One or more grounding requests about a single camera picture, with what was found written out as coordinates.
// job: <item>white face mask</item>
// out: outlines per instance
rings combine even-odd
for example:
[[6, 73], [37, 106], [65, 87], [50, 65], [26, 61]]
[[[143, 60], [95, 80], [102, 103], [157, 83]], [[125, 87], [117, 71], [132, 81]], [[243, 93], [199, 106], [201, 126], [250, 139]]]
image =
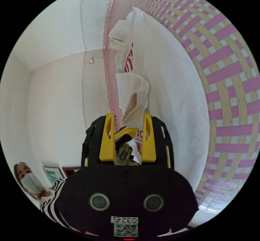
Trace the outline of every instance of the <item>white face mask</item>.
[[43, 190], [43, 185], [32, 172], [27, 173], [21, 183], [30, 193], [39, 194]]

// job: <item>black and white striped shirt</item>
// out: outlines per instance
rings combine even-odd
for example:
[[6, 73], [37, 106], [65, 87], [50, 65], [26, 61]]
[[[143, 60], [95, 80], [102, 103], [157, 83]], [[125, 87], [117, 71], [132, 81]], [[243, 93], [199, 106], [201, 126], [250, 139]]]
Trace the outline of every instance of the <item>black and white striped shirt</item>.
[[65, 184], [65, 179], [57, 180], [54, 186], [50, 189], [52, 195], [49, 197], [42, 197], [40, 202], [40, 210], [43, 214], [45, 214], [48, 218], [52, 221], [59, 223], [63, 227], [66, 227], [70, 230], [78, 231], [71, 227], [61, 216], [60, 212], [58, 211], [56, 201], [59, 197], [59, 194]]

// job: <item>glove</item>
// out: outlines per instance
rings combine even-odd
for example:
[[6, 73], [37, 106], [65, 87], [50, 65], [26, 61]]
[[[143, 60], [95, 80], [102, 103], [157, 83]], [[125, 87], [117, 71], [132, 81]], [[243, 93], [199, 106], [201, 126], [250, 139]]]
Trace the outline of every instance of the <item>glove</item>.
[[124, 143], [115, 151], [116, 154], [116, 164], [115, 165], [127, 165], [129, 163], [133, 149], [129, 144]]

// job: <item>woman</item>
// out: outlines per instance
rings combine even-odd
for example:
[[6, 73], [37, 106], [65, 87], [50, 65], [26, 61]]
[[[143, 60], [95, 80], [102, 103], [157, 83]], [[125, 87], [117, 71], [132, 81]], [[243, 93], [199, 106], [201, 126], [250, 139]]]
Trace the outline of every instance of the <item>woman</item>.
[[30, 167], [23, 162], [14, 165], [14, 175], [21, 188], [27, 194], [40, 201], [40, 210], [43, 214], [49, 217], [52, 221], [59, 223], [68, 229], [77, 231], [63, 220], [56, 207], [56, 200], [66, 182], [65, 179], [57, 180], [52, 188], [46, 190], [34, 175]]
[[[127, 143], [123, 144], [116, 152], [116, 165], [139, 165], [130, 159], [131, 154], [132, 148]], [[34, 175], [30, 167], [23, 162], [14, 165], [14, 175], [21, 188], [27, 194], [40, 201], [40, 210], [43, 214], [49, 217], [52, 221], [59, 223], [63, 227], [78, 231], [69, 226], [69, 224], [63, 219], [56, 205], [59, 194], [66, 182], [65, 179], [57, 180], [52, 188], [46, 190]]]

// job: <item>framed picture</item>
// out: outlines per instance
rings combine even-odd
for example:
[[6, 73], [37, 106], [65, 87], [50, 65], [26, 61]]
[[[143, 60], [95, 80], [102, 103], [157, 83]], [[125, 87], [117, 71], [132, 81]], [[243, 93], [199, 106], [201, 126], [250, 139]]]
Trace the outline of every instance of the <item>framed picture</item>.
[[76, 173], [78, 170], [80, 170], [80, 166], [78, 167], [62, 167], [63, 172], [67, 178], [69, 178], [71, 175]]
[[50, 182], [55, 183], [59, 179], [64, 179], [60, 168], [55, 167], [43, 167], [45, 174], [47, 175]]

